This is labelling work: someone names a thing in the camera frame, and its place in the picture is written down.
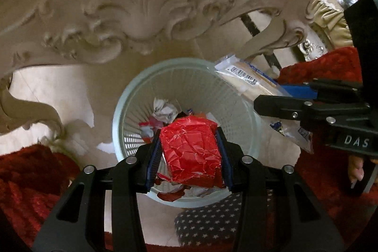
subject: white lettering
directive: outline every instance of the white lettering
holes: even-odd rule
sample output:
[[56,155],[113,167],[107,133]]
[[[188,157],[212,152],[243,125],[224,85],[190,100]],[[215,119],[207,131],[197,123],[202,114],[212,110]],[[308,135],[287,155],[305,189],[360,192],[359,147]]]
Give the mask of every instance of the white lettering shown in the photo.
[[354,142],[353,146],[360,146],[360,137],[357,138],[357,140]]
[[347,135],[347,137],[345,138],[344,144],[349,144],[351,141],[352,141],[352,136]]
[[369,138],[366,138],[364,140],[364,144],[362,145],[363,148],[367,148],[367,146],[369,145]]

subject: black floor stripe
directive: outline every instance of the black floor stripe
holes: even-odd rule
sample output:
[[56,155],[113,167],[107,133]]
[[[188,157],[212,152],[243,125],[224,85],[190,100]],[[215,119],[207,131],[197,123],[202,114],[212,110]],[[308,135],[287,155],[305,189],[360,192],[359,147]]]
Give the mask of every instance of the black floor stripe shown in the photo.
[[[241,15],[240,18],[241,18],[241,21],[243,22],[244,26],[247,27],[249,33],[252,36],[256,36],[260,33],[260,30],[258,29],[256,24],[252,21],[252,19],[249,17],[249,15],[247,13]],[[271,66],[271,67],[275,66],[279,70],[282,69],[280,63],[278,62],[277,57],[274,54],[272,54],[270,56],[264,55],[264,57],[265,57],[266,61],[268,62],[269,66]]]

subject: marble floor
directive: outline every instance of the marble floor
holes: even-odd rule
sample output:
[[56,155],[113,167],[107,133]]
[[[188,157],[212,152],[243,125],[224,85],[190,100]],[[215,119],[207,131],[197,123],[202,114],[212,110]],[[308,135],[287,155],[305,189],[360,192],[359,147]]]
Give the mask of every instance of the marble floor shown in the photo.
[[[270,21],[260,13],[251,13],[250,17],[260,30]],[[81,165],[111,167],[117,163],[111,136],[113,112],[133,77],[144,68],[169,58],[196,57],[214,61],[241,47],[250,38],[249,31],[237,19],[192,42],[167,43],[147,56],[126,51],[102,65],[23,69],[14,73],[10,91],[16,98],[47,103],[58,111],[69,135],[69,150]],[[277,51],[276,56],[282,66],[297,62],[290,49]],[[262,71],[270,68],[263,56],[256,57],[253,62]],[[35,124],[29,131],[19,128],[0,136],[0,154],[34,144],[48,133],[44,125]],[[285,159],[295,163],[298,155],[298,151],[285,153]],[[277,159],[277,164],[285,160]],[[109,196],[105,228],[110,231]],[[177,246],[173,221],[182,209],[162,205],[145,195],[138,196],[138,206],[146,243]]]

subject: crumpled red wrapper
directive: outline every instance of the crumpled red wrapper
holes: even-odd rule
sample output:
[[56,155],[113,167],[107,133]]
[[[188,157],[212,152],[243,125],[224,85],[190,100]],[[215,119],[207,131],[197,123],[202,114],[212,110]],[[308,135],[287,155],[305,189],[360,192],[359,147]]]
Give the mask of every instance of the crumpled red wrapper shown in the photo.
[[207,188],[223,186],[217,127],[211,120],[190,115],[161,129],[164,158],[173,182]]

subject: metal screw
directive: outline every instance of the metal screw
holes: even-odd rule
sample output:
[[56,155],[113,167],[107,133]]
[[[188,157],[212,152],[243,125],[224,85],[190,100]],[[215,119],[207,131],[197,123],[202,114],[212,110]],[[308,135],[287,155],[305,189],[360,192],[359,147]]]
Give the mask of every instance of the metal screw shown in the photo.
[[288,173],[288,174],[293,174],[293,173],[294,173],[294,167],[291,166],[291,165],[286,165],[283,169],[284,169],[285,172]]
[[327,117],[326,121],[328,123],[330,123],[330,124],[335,124],[336,123],[336,119],[334,117]]
[[128,163],[129,165],[133,165],[137,161],[138,159],[135,156],[129,156],[128,158],[126,158],[126,163]]
[[93,166],[86,166],[84,168],[84,173],[91,174],[91,173],[93,173],[94,170],[95,170],[95,167],[93,167]]
[[251,156],[245,155],[241,158],[241,161],[244,163],[252,163],[253,158]]

